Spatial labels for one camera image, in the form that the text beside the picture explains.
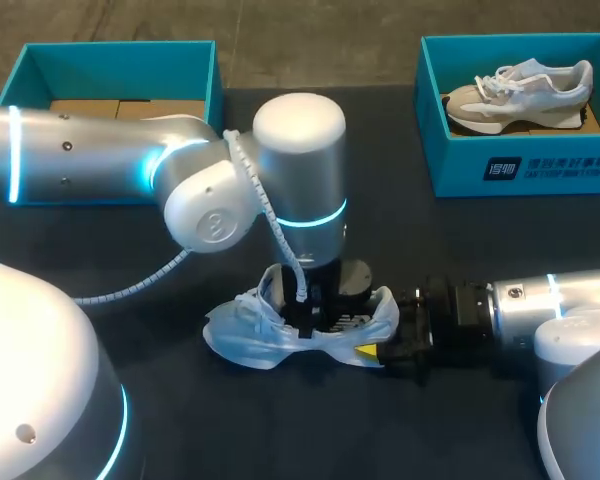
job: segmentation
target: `black table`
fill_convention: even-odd
[[[350,153],[346,255],[394,290],[427,274],[498,279],[600,267],[600,196],[435,199],[412,87],[325,89]],[[248,130],[279,91],[229,90]],[[230,251],[193,256],[129,301],[89,310],[141,417],[150,480],[543,478],[537,397],[489,369],[443,369],[426,388],[299,354],[269,372],[231,365],[201,338],[204,314],[255,286],[265,222]],[[151,207],[0,205],[0,261],[71,295],[126,287],[178,251]]]

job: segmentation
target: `shoe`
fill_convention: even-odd
[[[474,132],[497,135],[518,120],[550,128],[579,128],[580,111],[593,91],[593,67],[549,68],[535,59],[475,77],[443,100],[449,119]]]
[[[378,368],[377,362],[360,356],[355,348],[385,342],[395,333],[400,312],[391,290],[380,287],[372,293],[371,318],[342,319],[332,332],[314,331],[311,338],[300,338],[298,329],[286,325],[279,314],[284,303],[280,268],[269,267],[256,289],[207,314],[209,323],[202,330],[207,345],[230,362],[260,370],[307,350],[322,350],[348,365]]]

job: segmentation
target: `white shoelace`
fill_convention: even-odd
[[[478,91],[480,92],[480,95],[482,95],[482,98],[489,101],[494,95],[497,95],[500,92],[508,94],[509,92],[520,92],[524,90],[524,87],[521,86],[519,82],[509,80],[503,75],[503,72],[511,68],[513,67],[500,67],[496,70],[496,74],[493,77],[488,75],[483,78],[480,78],[479,76],[475,77],[476,85],[478,86]]]

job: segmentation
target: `concrete floor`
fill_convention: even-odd
[[[422,35],[600,31],[600,0],[0,0],[0,89],[26,42],[218,42],[224,85],[410,83]]]

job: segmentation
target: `cable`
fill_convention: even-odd
[[[129,288],[125,288],[122,290],[118,290],[113,293],[107,293],[106,295],[98,295],[95,297],[78,297],[73,298],[73,301],[81,306],[89,306],[89,305],[100,305],[103,303],[113,302],[115,300],[122,300],[129,295],[133,295],[134,293],[138,293],[141,290],[153,285],[162,277],[164,277],[167,273],[173,270],[176,266],[178,266],[182,261],[189,255],[188,250],[182,250],[178,255],[175,256],[173,260],[167,263],[160,270],[155,272],[153,275],[148,276],[144,280],[136,283],[135,285],[130,286]]]
[[[278,223],[276,214],[273,211],[273,207],[271,206],[267,192],[264,191],[264,187],[258,178],[258,174],[253,168],[253,164],[249,160],[249,156],[242,149],[240,143],[238,142],[240,133],[237,130],[225,130],[223,137],[229,145],[229,155],[231,157],[231,161],[234,164],[239,164],[242,166],[242,168],[246,171],[247,176],[251,180],[253,188],[258,194],[258,198],[262,208],[264,209],[264,214],[267,217],[267,221],[269,222],[271,230],[273,231],[273,236],[276,238],[276,241],[282,250],[282,254],[287,262],[289,262],[289,265],[293,269],[293,273],[296,276],[296,283],[298,285],[296,289],[296,300],[300,303],[304,303],[304,301],[307,299],[307,280],[304,276],[304,270],[302,270],[302,266],[296,258],[295,253],[293,253],[293,250],[291,250],[286,238],[284,238],[284,233],[280,228],[280,224]]]

